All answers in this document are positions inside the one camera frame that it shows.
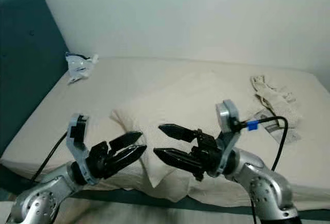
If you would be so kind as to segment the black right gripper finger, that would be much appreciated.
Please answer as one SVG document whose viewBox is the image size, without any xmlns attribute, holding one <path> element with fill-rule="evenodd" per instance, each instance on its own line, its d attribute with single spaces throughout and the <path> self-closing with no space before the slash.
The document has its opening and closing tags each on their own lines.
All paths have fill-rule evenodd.
<svg viewBox="0 0 330 224">
<path fill-rule="evenodd" d="M 196 131 L 190 130 L 189 128 L 181 127 L 176 124 L 162 124 L 158 126 L 165 135 L 176 140 L 183 140 L 191 143 L 196 139 Z"/>
<path fill-rule="evenodd" d="M 155 148 L 153 151 L 166 165 L 182 170 L 200 170 L 200 162 L 184 151 L 175 148 Z"/>
</svg>

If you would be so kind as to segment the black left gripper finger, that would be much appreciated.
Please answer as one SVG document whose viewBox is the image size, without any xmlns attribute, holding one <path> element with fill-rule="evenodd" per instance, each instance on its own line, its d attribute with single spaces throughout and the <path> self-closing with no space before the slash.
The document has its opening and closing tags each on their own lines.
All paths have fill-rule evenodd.
<svg viewBox="0 0 330 224">
<path fill-rule="evenodd" d="M 137 145 L 138 139 L 142 137 L 141 131 L 130 131 L 125 134 L 116 137 L 111 140 L 109 145 L 109 151 L 120 151 L 122 149 L 133 149 L 134 151 L 143 151 L 144 145 Z"/>
<path fill-rule="evenodd" d="M 115 156 L 111 158 L 111 170 L 113 172 L 118 172 L 126 168 L 128 165 L 139 160 L 146 149 L 146 145 L 134 145 L 116 153 Z"/>
</svg>

